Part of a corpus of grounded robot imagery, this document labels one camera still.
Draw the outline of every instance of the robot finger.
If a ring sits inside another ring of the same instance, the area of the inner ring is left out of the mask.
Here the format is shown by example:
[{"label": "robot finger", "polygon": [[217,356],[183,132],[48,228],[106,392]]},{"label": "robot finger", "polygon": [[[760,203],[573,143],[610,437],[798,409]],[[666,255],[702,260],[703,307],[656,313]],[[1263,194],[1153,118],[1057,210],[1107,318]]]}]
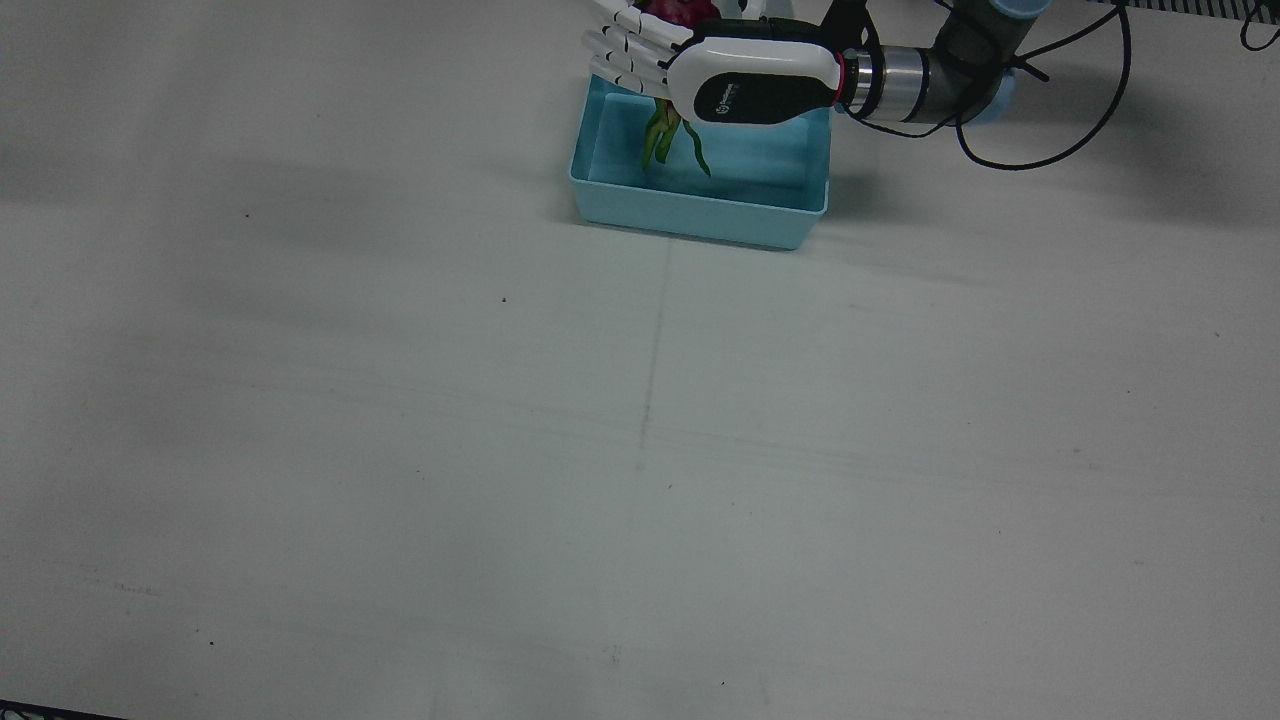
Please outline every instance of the robot finger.
[{"label": "robot finger", "polygon": [[590,68],[593,74],[596,74],[618,87],[625,87],[631,92],[671,100],[671,91],[662,81],[645,79],[644,77],[634,73],[621,72],[617,65],[605,63],[603,58],[591,58]]},{"label": "robot finger", "polygon": [[671,63],[673,54],[645,42],[639,35],[626,32],[618,26],[608,26],[604,32],[588,31],[582,36],[582,45],[586,45],[596,55],[626,55],[637,65],[652,68],[664,68]]},{"label": "robot finger", "polygon": [[675,50],[694,36],[694,31],[686,27],[641,13],[627,0],[591,0],[591,3],[603,20],[628,29],[657,47]]}]

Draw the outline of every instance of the blue arm joint cap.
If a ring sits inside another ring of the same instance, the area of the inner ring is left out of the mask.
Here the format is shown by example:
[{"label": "blue arm joint cap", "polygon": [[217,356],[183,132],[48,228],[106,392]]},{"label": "blue arm joint cap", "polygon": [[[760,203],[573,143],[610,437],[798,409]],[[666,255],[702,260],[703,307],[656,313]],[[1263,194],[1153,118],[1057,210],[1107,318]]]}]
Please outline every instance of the blue arm joint cap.
[{"label": "blue arm joint cap", "polygon": [[1032,20],[1048,10],[1053,0],[988,0],[991,6],[1015,20]]},{"label": "blue arm joint cap", "polygon": [[1005,76],[1000,78],[1000,87],[996,90],[996,96],[991,99],[991,102],[980,113],[965,124],[987,126],[1002,118],[1009,106],[1014,104],[1014,90],[1016,88],[1018,78],[1014,76],[1014,70],[1005,70]]}]

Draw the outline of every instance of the white robotic fingers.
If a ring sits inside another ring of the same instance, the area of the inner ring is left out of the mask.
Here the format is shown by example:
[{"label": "white robotic fingers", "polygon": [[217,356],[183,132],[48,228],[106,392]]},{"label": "white robotic fingers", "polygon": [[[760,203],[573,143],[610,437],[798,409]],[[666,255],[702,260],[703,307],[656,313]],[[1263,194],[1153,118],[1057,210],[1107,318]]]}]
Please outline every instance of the white robotic fingers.
[{"label": "white robotic fingers", "polygon": [[618,87],[625,87],[631,92],[639,92],[640,95],[648,95],[649,97],[660,97],[663,100],[671,100],[671,88],[663,81],[645,79],[644,77],[634,73],[620,73],[617,67],[605,63],[600,58],[591,58],[590,63],[591,74],[599,76]]},{"label": "white robotic fingers", "polygon": [[607,26],[631,31],[645,42],[672,54],[694,36],[694,31],[686,27],[641,13],[632,6],[631,0],[591,0],[591,4],[596,9],[596,15]]},{"label": "white robotic fingers", "polygon": [[591,0],[599,29],[582,35],[591,51],[590,69],[632,92],[669,99],[667,65],[692,31],[646,15],[630,0]]}]

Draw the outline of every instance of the logo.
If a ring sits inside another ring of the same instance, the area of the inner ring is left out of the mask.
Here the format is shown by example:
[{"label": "logo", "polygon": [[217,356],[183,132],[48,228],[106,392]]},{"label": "logo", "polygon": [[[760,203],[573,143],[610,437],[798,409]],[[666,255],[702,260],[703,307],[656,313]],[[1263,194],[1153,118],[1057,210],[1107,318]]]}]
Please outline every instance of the logo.
[{"label": "logo", "polygon": [[721,95],[721,104],[716,108],[717,115],[727,115],[733,109],[733,99],[737,97],[737,83],[731,82],[724,86],[724,95]]}]

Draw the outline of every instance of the green leaf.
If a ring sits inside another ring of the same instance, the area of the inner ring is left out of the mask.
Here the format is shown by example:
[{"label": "green leaf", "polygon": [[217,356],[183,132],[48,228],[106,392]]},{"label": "green leaf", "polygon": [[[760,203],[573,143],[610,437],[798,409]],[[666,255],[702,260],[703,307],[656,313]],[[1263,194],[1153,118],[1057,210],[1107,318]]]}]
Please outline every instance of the green leaf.
[{"label": "green leaf", "polygon": [[653,158],[654,149],[658,147],[658,138],[662,137],[662,123],[649,123],[649,129],[644,133],[644,155],[640,156],[640,169],[649,169],[649,160]]},{"label": "green leaf", "polygon": [[662,101],[657,101],[657,108],[653,110],[653,115],[649,117],[648,124],[644,127],[644,155],[640,156],[640,169],[649,169],[649,160],[653,159],[653,151],[658,146],[658,137],[666,131],[663,122],[667,119],[667,111],[662,106]]},{"label": "green leaf", "polygon": [[655,155],[659,163],[667,164],[667,155],[671,154],[671,143],[675,142],[677,131],[680,131],[680,126],[667,126],[666,132],[662,133]]},{"label": "green leaf", "polygon": [[712,167],[707,164],[707,158],[703,158],[703,138],[698,136],[698,131],[689,124],[689,120],[685,120],[685,132],[694,138],[694,158],[698,160],[698,167],[707,173],[707,177],[712,177]]}]

